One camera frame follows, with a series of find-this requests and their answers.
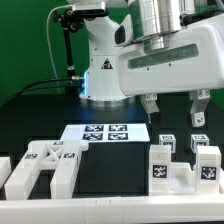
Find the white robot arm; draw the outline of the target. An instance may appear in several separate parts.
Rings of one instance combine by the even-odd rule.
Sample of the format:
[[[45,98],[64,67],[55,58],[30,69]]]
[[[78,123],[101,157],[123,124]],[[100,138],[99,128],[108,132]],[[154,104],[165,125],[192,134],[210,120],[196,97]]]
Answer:
[[[83,98],[139,95],[152,114],[158,94],[188,92],[192,125],[205,124],[209,91],[224,88],[222,0],[199,12],[201,0],[67,1],[89,34]]]

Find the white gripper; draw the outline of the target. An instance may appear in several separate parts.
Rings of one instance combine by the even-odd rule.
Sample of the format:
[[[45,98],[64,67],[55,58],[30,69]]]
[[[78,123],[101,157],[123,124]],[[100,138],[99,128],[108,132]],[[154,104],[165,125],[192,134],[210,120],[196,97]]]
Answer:
[[[120,88],[126,95],[142,95],[149,123],[159,115],[156,94],[191,91],[192,125],[202,127],[209,89],[224,88],[224,14],[190,24],[172,34],[169,41],[169,48],[150,53],[144,52],[141,43],[120,49]]]

